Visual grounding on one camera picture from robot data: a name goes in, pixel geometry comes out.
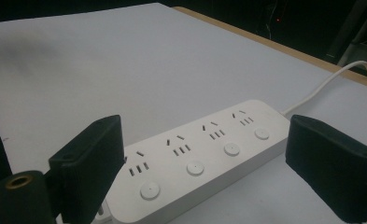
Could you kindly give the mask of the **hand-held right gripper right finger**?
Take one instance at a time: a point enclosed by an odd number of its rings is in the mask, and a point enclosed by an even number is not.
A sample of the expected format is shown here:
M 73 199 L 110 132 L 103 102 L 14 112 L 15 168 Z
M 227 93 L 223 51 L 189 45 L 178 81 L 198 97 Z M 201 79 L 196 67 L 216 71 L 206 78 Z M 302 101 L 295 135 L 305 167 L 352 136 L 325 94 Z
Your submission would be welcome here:
M 346 223 L 367 221 L 367 146 L 317 119 L 291 117 L 286 164 Z

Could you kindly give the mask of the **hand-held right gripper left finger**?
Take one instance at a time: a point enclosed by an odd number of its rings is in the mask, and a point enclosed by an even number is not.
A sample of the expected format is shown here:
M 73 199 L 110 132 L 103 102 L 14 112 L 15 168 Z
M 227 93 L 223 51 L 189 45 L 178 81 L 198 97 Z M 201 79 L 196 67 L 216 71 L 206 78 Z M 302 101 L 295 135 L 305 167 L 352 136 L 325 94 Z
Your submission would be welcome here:
M 51 211 L 90 224 L 125 163 L 120 116 L 98 119 L 49 159 Z

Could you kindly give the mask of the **white power strip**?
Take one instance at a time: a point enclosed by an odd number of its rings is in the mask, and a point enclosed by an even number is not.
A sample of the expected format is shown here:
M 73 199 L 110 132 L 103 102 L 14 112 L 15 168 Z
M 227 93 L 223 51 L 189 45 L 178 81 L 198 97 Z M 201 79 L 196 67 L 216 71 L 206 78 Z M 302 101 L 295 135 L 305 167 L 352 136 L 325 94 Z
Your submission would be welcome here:
M 114 224 L 165 224 L 284 152 L 289 120 L 250 100 L 125 148 Z

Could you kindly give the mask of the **metal stand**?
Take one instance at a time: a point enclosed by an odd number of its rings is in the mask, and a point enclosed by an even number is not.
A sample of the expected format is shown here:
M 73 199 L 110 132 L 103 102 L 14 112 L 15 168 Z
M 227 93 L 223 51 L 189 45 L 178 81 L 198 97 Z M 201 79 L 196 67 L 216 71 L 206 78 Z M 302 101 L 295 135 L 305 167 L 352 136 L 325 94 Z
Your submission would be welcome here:
M 355 0 L 324 60 L 339 66 L 367 62 L 367 0 Z

